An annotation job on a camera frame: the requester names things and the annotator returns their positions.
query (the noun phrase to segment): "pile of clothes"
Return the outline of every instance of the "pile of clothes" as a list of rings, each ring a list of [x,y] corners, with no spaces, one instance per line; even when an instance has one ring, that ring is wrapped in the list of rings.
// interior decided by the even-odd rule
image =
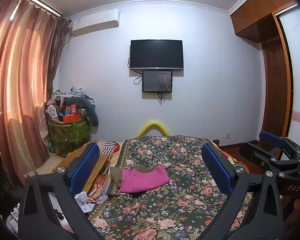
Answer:
[[[95,107],[94,99],[84,94],[82,88],[72,87],[69,93],[57,90],[52,94],[46,103],[46,116],[48,121],[58,123],[76,122],[88,117],[92,126],[98,126]]]
[[[169,183],[169,177],[163,165],[147,168],[137,164],[133,170],[110,167],[111,179],[120,188],[121,193],[143,193]]]

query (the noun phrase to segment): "baseboard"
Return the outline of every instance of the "baseboard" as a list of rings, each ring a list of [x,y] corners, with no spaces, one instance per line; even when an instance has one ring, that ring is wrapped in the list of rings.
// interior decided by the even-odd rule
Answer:
[[[252,144],[258,144],[259,141],[258,140],[253,140],[253,141],[250,141],[250,143],[252,143]],[[221,150],[239,148],[242,144],[244,144],[244,143],[235,143],[235,144],[223,145],[223,146],[219,146],[219,148]]]

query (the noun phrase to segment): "orange curtain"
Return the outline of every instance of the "orange curtain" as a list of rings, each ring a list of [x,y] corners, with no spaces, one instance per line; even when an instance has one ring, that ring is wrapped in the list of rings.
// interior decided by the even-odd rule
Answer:
[[[4,0],[0,8],[0,154],[13,183],[49,157],[43,106],[57,22],[29,0]]]

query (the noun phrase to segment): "blue pad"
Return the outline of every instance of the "blue pad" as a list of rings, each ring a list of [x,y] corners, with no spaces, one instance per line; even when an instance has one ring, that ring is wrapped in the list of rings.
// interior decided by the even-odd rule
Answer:
[[[99,160],[99,156],[99,146],[98,144],[94,144],[70,178],[69,193],[72,197],[82,191],[92,170],[94,169],[94,166]]]
[[[259,138],[260,140],[265,141],[266,143],[269,143],[279,149],[284,146],[283,140],[280,137],[266,131],[262,131],[259,134]]]
[[[208,144],[202,146],[201,155],[220,192],[230,197],[232,194],[231,177]]]

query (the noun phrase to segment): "curtain rail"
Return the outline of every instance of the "curtain rail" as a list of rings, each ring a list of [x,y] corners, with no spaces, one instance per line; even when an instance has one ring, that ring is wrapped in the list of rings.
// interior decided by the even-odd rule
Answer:
[[[60,17],[61,13],[58,12],[57,10],[51,8],[49,5],[47,5],[46,3],[44,3],[41,0],[31,0],[32,2],[40,5],[42,8],[45,8],[46,10],[48,10],[49,12],[53,13],[55,16]]]

